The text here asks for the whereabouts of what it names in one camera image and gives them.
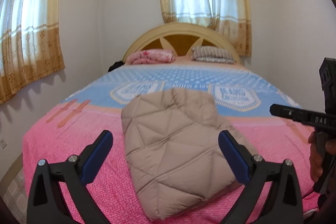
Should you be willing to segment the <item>person's right hand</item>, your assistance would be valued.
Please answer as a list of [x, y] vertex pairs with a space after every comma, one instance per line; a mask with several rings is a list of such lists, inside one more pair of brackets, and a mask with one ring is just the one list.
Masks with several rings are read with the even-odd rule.
[[[308, 142], [310, 144], [310, 157], [309, 157], [310, 176], [314, 182], [317, 182], [323, 173], [323, 168], [322, 168], [323, 159], [317, 149], [315, 131], [310, 134]], [[325, 148], [326, 148], [326, 152], [328, 152], [330, 155], [335, 155], [336, 154], [335, 139], [327, 141]]]

